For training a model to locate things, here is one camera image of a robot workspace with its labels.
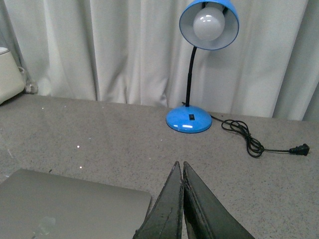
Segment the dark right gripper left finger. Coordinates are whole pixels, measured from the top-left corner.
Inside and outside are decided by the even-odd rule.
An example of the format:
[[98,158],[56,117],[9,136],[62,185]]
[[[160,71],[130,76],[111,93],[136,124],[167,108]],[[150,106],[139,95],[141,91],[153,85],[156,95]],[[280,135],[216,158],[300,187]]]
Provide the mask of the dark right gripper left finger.
[[182,236],[184,183],[175,162],[150,214],[136,230],[135,239],[180,239]]

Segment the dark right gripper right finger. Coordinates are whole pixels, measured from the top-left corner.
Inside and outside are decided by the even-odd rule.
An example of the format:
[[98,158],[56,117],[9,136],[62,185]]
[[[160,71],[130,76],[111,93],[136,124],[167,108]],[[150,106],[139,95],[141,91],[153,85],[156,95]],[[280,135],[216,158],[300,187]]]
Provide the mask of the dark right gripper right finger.
[[184,215],[189,239],[252,239],[188,162],[183,163]]

